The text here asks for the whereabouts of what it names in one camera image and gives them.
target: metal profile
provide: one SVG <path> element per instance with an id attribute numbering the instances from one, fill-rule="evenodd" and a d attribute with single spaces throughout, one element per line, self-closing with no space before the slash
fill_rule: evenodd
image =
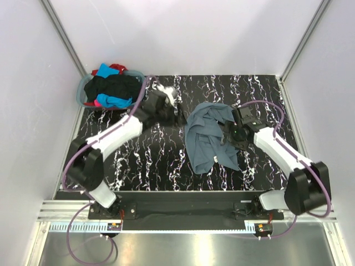
<path id="1" fill-rule="evenodd" d="M 249 231 L 246 229 L 240 230 L 139 230 L 139 231 L 129 231 L 123 230 L 124 234 L 255 234 L 254 231 Z"/>
<path id="2" fill-rule="evenodd" d="M 336 266 L 352 266 L 349 254 L 344 245 L 341 245 L 341 233 L 334 223 L 323 224 Z"/>
<path id="3" fill-rule="evenodd" d="M 45 241 L 49 231 L 49 222 L 41 222 L 37 224 L 37 234 L 32 243 L 32 248 L 28 253 L 26 266 L 38 266 L 42 257 Z"/>
<path id="4" fill-rule="evenodd" d="M 308 25 L 304 35 L 302 36 L 300 43 L 298 44 L 295 52 L 293 53 L 290 61 L 288 62 L 285 70 L 281 74 L 281 80 L 283 82 L 285 82 L 285 80 L 287 79 L 287 77 L 290 74 L 293 66 L 295 65 L 298 57 L 302 53 L 305 45 L 307 44 L 308 40 L 310 39 L 312 33 L 314 32 L 315 28 L 317 27 L 319 21 L 323 17 L 325 11 L 327 10 L 327 8 L 331 2 L 332 2 L 332 0 L 322 0 L 322 2 L 319 4 L 317 11 L 315 12 L 310 24 Z"/>
<path id="5" fill-rule="evenodd" d="M 322 206 L 320 208 L 314 209 L 312 213 L 317 215 L 322 215 L 326 212 L 327 207 Z M 291 211 L 283 211 L 283 220 L 273 220 L 273 223 L 285 223 L 285 222 L 292 222 L 295 218 L 295 215 Z M 249 223 L 267 223 L 268 220 L 248 220 Z M 304 213 L 297 217 L 296 223 L 335 223 L 337 222 L 336 215 L 334 210 L 331 210 L 330 214 L 326 218 L 316 218 L 308 213 Z"/>
<path id="6" fill-rule="evenodd" d="M 73 63 L 77 67 L 78 71 L 80 72 L 81 76 L 85 76 L 87 74 L 87 71 L 85 70 L 84 65 L 80 61 L 72 43 L 70 42 L 67 33 L 64 30 L 64 27 L 62 23 L 60 22 L 60 19 L 55 12 L 50 0 L 39 0 L 45 9 L 45 12 L 47 13 L 49 19 L 51 20 L 55 31 L 58 33 L 60 39 L 62 40 L 65 48 L 67 49 L 71 59 L 73 60 Z"/>
<path id="7" fill-rule="evenodd" d="M 68 230 L 68 226 L 68 222 L 52 222 L 49 231 L 64 233 Z M 73 222 L 69 231 L 70 233 L 112 233 L 113 230 L 108 230 L 108 226 L 108 223 Z"/>

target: cable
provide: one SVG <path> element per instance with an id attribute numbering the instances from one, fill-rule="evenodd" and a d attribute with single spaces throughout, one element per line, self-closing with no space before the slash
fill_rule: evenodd
<path id="1" fill-rule="evenodd" d="M 273 217 L 273 214 L 272 212 L 270 212 L 270 214 L 268 215 L 268 224 L 272 222 L 272 217 Z"/>
<path id="2" fill-rule="evenodd" d="M 290 227 L 288 227 L 288 228 L 286 229 L 286 231 L 284 231 L 284 232 L 281 233 L 281 234 L 277 234 L 276 236 L 262 237 L 262 238 L 260 238 L 260 240 L 264 240 L 264 239 L 277 239 L 277 238 L 280 238 L 280 237 L 284 237 L 284 236 L 287 235 L 287 234 L 291 231 L 291 229 L 295 226 L 296 221 L 297 221 L 297 215 L 295 215 L 292 224 L 290 225 Z"/>
<path id="3" fill-rule="evenodd" d="M 67 173 L 68 173 L 68 170 L 69 168 L 71 167 L 71 165 L 74 163 L 74 161 L 83 153 L 85 152 L 88 148 L 92 147 L 94 144 L 96 144 L 97 142 L 99 142 L 100 140 L 102 140 L 103 138 L 107 137 L 109 134 L 111 134 L 113 131 L 119 129 L 120 127 L 122 127 L 123 125 L 125 125 L 129 120 L 130 118 L 134 115 L 134 113 L 136 112 L 136 110 L 138 109 L 139 107 L 139 104 L 140 102 L 143 100 L 143 97 L 144 97 L 144 94 L 145 94 L 145 88 L 148 84 L 148 80 L 149 78 L 154 78 L 158 84 L 160 84 L 160 82 L 158 81 L 157 77 L 156 76 L 147 76 L 145 78 L 145 80 L 143 81 L 143 84 L 142 84 L 142 87 L 139 91 L 139 95 L 138 95 L 138 98 L 137 98 L 137 101 L 135 103 L 135 105 L 133 106 L 132 110 L 129 112 L 129 115 L 128 115 L 128 118 L 123 121 L 122 123 L 120 123 L 117 127 L 114 127 L 112 129 L 110 129 L 108 132 L 106 132 L 104 135 L 102 135 L 101 137 L 98 138 L 98 140 L 94 140 L 93 142 L 91 143 L 88 143 L 86 144 L 84 147 L 82 147 L 77 153 L 74 154 L 74 156 L 68 161 L 67 165 L 65 166 L 64 168 L 64 171 L 63 171 L 63 175 L 62 175 L 62 187 L 63 187 L 63 190 L 66 190 L 68 192 L 74 192 L 76 190 L 73 190 L 73 189 L 69 189 L 68 186 L 66 185 L 66 179 L 67 179 Z M 89 199 L 91 200 L 94 200 L 94 198 L 86 191 L 84 190 L 84 193 L 89 197 Z M 68 226 L 68 229 L 67 229 L 67 247 L 68 247 L 68 251 L 69 251 L 69 254 L 73 257 L 73 259 L 78 262 L 78 263 L 81 263 L 83 265 L 102 265 L 104 263 L 106 263 L 110 257 L 112 256 L 112 253 L 113 253 L 113 249 L 114 247 L 116 247 L 115 245 L 115 242 L 111 239 L 111 238 L 108 238 L 110 241 L 111 241 L 111 251 L 109 253 L 109 255 L 107 256 L 106 259 L 104 259 L 102 262 L 100 263 L 87 263 L 87 262 L 84 262 L 82 260 L 80 260 L 79 258 L 77 258 L 75 256 L 75 254 L 73 253 L 73 250 L 71 249 L 70 247 L 70 243 L 69 243 L 69 230 L 73 224 L 73 221 L 75 220 L 75 218 L 79 215 L 79 213 L 84 210 L 85 208 L 89 207 L 92 203 L 88 203 L 87 205 L 85 205 L 83 208 L 81 208 L 72 218 L 72 220 L 70 221 L 69 223 L 69 226 Z M 123 215 L 121 215 L 121 228 L 122 228 L 122 223 L 123 223 Z"/>
<path id="4" fill-rule="evenodd" d="M 87 243 L 89 243 L 91 240 L 94 240 L 94 239 L 97 239 L 97 238 L 100 238 L 101 236 L 100 235 L 98 235 L 98 236 L 93 236 L 93 237 L 90 237 L 90 238 L 88 238 L 88 239 L 86 239 L 83 243 L 81 243 L 80 245 L 78 245 L 76 248 L 73 248 L 72 249 L 72 252 L 75 252 L 75 251 L 77 251 L 78 249 L 80 249 L 80 248 L 82 248 L 83 246 L 85 246 L 85 244 L 87 244 Z M 55 251 L 55 253 L 57 254 L 57 256 L 59 256 L 59 257 L 66 257 L 66 256 L 69 256 L 70 255 L 70 253 L 68 252 L 68 253 L 65 253 L 65 254 L 60 254 L 60 252 L 58 251 L 58 244 L 57 243 L 55 243 L 55 246 L 54 246 L 54 251 Z"/>
<path id="5" fill-rule="evenodd" d="M 272 132 L 272 136 L 275 138 L 275 140 L 277 141 L 278 144 L 280 144 L 281 147 L 283 147 L 293 158 L 295 158 L 296 160 L 298 160 L 298 157 L 297 155 L 291 151 L 280 139 L 278 139 L 276 137 L 276 131 L 278 130 L 278 128 L 281 126 L 283 120 L 285 119 L 285 113 L 283 112 L 283 110 L 277 106 L 276 104 L 274 103 L 271 103 L 269 101 L 264 101 L 264 100 L 255 100 L 255 101 L 249 101 L 247 103 L 244 103 L 241 105 L 241 107 L 245 107 L 245 106 L 248 106 L 248 105 L 251 105 L 251 104 L 257 104 L 257 103 L 264 103 L 264 104 L 269 104 L 273 107 L 275 107 L 278 111 L 280 111 L 281 113 L 281 120 L 280 122 L 275 126 L 275 128 L 273 129 L 273 132 Z M 304 161 L 302 160 L 299 160 L 299 162 L 311 173 L 311 175 L 314 177 L 314 179 L 317 181 L 318 185 L 320 186 L 323 194 L 325 195 L 326 197 L 326 201 L 327 201 L 327 210 L 325 212 L 325 214 L 323 215 L 317 215 L 317 214 L 313 214 L 311 212 L 308 212 L 308 214 L 314 216 L 314 217 L 317 217 L 317 218 L 324 218 L 324 217 L 327 217 L 331 210 L 332 210 L 332 206 L 331 206 L 331 199 L 330 199 L 330 196 L 328 194 L 328 191 L 327 189 L 325 188 L 325 186 L 323 185 L 321 179 L 317 176 L 317 174 L 313 171 L 313 169 L 310 168 L 310 166 L 308 164 L 306 164 Z"/>
<path id="6" fill-rule="evenodd" d="M 106 259 L 104 259 L 102 262 L 99 262 L 99 263 L 88 263 L 88 262 L 84 262 L 83 260 L 79 259 L 79 258 L 78 258 L 77 256 L 75 256 L 75 254 L 73 253 L 73 251 L 72 251 L 72 249 L 71 249 L 71 247 L 70 247 L 70 242 L 69 242 L 69 231 L 70 231 L 70 229 L 71 229 L 71 227 L 72 227 L 72 224 L 73 224 L 75 218 L 79 215 L 79 213 L 80 213 L 81 211 L 83 211 L 84 209 L 86 209 L 87 207 L 89 207 L 91 204 L 92 204 L 92 203 L 90 202 L 90 203 L 86 204 L 84 207 L 82 207 L 80 210 L 78 210 L 78 211 L 76 212 L 76 214 L 73 216 L 73 218 L 70 220 L 69 226 L 68 226 L 68 229 L 67 229 L 67 247 L 68 247 L 69 254 L 72 256 L 72 258 L 73 258 L 76 262 L 78 262 L 78 263 L 80 263 L 80 264 L 82 264 L 82 265 L 87 265 L 87 266 L 94 266 L 94 265 L 99 266 L 99 265 L 103 265 L 104 263 L 106 263 L 106 262 L 111 258 L 112 254 L 113 254 L 113 249 L 114 249 L 114 246 L 115 246 L 115 245 L 114 245 L 114 241 L 112 240 L 112 238 L 107 237 L 107 239 L 109 239 L 110 242 L 111 242 L 111 251 L 110 251 L 110 253 L 108 254 L 108 256 L 107 256 Z"/>
<path id="7" fill-rule="evenodd" d="M 232 211 L 232 213 L 234 213 L 234 214 L 236 213 L 236 214 L 241 214 L 241 215 L 245 215 L 245 216 L 248 216 L 251 212 L 252 212 L 252 209 L 249 212 L 245 212 L 245 213 L 240 212 L 240 209 L 236 209 L 235 211 Z"/>

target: metal floor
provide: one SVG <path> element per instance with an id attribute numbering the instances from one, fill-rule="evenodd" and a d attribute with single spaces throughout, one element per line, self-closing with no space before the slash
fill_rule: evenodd
<path id="1" fill-rule="evenodd" d="M 275 225 L 275 232 L 286 229 Z M 72 233 L 72 248 L 94 234 Z M 330 266 L 335 265 L 321 224 L 298 223 L 290 234 L 272 241 L 220 234 L 125 234 L 114 238 L 119 255 L 105 265 L 119 266 Z M 105 259 L 110 245 L 95 239 L 75 251 L 87 263 Z M 65 233 L 49 233 L 41 266 L 80 265 L 68 255 Z"/>

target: red clothing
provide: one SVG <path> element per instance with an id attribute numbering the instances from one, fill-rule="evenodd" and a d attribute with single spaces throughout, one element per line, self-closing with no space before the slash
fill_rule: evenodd
<path id="1" fill-rule="evenodd" d="M 95 107 L 95 104 L 93 102 L 92 103 L 84 103 L 84 105 Z"/>
<path id="2" fill-rule="evenodd" d="M 120 71 L 120 74 L 123 74 L 123 71 L 128 70 L 124 65 L 119 65 L 119 64 L 112 64 L 112 65 L 110 65 L 110 68 L 119 70 L 119 71 Z M 98 72 L 98 69 L 93 70 L 93 71 L 91 72 L 91 75 L 92 75 L 92 76 L 95 76 L 97 72 Z"/>
<path id="3" fill-rule="evenodd" d="M 99 102 L 97 101 L 97 99 L 94 100 L 94 105 L 95 105 L 96 107 L 102 107 L 101 103 L 99 103 Z"/>

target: white wall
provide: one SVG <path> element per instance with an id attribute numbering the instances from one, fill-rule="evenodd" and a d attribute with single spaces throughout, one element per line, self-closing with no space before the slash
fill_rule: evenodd
<path id="1" fill-rule="evenodd" d="M 330 171 L 333 204 L 355 263 L 355 1 L 332 1 L 289 78 L 307 151 Z"/>
<path id="2" fill-rule="evenodd" d="M 0 258 L 19 266 L 58 180 L 80 76 L 38 0 L 0 2 Z"/>
<path id="3" fill-rule="evenodd" d="M 281 74 L 321 0 L 51 0 L 87 71 Z"/>

